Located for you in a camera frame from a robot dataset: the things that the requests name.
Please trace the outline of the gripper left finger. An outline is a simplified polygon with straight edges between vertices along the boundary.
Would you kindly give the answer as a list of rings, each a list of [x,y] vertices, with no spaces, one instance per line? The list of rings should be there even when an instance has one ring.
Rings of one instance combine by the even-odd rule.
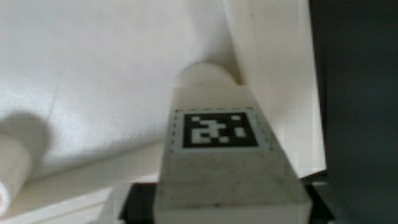
[[[132,185],[119,213],[121,224],[155,224],[155,194],[155,183]]]

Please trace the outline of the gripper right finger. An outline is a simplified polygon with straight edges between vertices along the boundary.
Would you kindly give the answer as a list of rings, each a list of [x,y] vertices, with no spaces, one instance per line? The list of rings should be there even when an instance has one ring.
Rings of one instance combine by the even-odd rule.
[[[320,171],[300,178],[306,192],[313,202],[309,224],[334,224],[336,217],[331,212],[325,200],[315,188],[315,183],[322,181],[327,177],[327,171]]]

